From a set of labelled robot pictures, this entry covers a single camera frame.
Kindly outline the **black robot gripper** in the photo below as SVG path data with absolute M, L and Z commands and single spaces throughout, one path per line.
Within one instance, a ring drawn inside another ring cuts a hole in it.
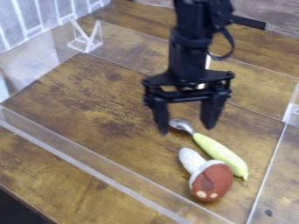
M 166 104 L 174 102 L 202 101 L 200 121 L 210 130 L 220 118 L 225 101 L 230 96 L 229 83 L 234 78 L 230 71 L 209 70 L 206 58 L 225 59 L 208 52 L 210 37 L 186 38 L 174 29 L 170 31 L 169 56 L 166 70 L 144 79 L 144 105 L 152 106 L 153 120 L 158 133 L 168 133 L 169 113 Z

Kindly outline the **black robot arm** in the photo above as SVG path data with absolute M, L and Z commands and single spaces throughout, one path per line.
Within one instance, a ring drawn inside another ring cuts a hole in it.
M 205 68 L 208 59 L 220 61 L 229 55 L 209 52 L 214 33 L 221 33 L 230 44 L 225 29 L 232 23 L 233 6 L 229 0 L 173 0 L 176 25 L 170 29 L 166 70 L 142 80 L 144 105 L 153 112 L 158 132 L 168 133 L 168 105 L 174 102 L 200 102 L 200 121 L 209 130 L 220 118 L 230 97 L 230 71 Z

